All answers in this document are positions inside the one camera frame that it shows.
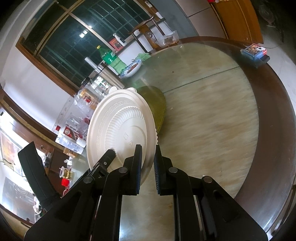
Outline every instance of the cabinet door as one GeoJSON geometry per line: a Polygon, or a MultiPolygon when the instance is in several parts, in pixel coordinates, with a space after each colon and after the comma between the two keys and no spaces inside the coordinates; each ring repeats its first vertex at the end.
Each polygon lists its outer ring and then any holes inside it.
{"type": "Polygon", "coordinates": [[[258,18],[250,0],[222,0],[212,6],[229,39],[263,43],[258,18]]]}

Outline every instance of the green soda bottle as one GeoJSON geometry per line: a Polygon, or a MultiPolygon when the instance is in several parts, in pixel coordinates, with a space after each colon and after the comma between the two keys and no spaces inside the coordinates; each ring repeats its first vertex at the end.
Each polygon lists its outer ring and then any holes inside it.
{"type": "Polygon", "coordinates": [[[100,45],[97,47],[100,52],[102,60],[110,65],[119,74],[126,68],[126,64],[118,58],[111,49],[104,49],[100,45]]]}

